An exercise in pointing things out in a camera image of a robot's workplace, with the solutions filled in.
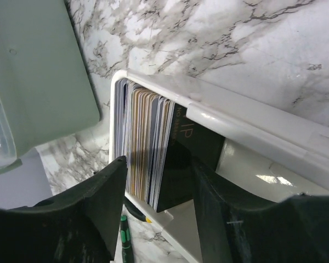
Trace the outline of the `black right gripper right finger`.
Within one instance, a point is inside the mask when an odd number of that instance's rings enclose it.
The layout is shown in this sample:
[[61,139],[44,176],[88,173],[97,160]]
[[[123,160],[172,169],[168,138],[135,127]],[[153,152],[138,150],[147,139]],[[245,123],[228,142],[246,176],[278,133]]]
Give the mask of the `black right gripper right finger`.
[[329,196],[272,202],[197,158],[191,167],[204,262],[329,262]]

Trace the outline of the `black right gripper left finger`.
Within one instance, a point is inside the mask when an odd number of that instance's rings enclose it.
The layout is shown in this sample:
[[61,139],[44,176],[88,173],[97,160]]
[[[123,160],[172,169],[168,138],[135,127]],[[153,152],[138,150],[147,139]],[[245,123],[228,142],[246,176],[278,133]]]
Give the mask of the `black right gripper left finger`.
[[0,209],[0,262],[110,262],[127,177],[124,156],[33,207]]

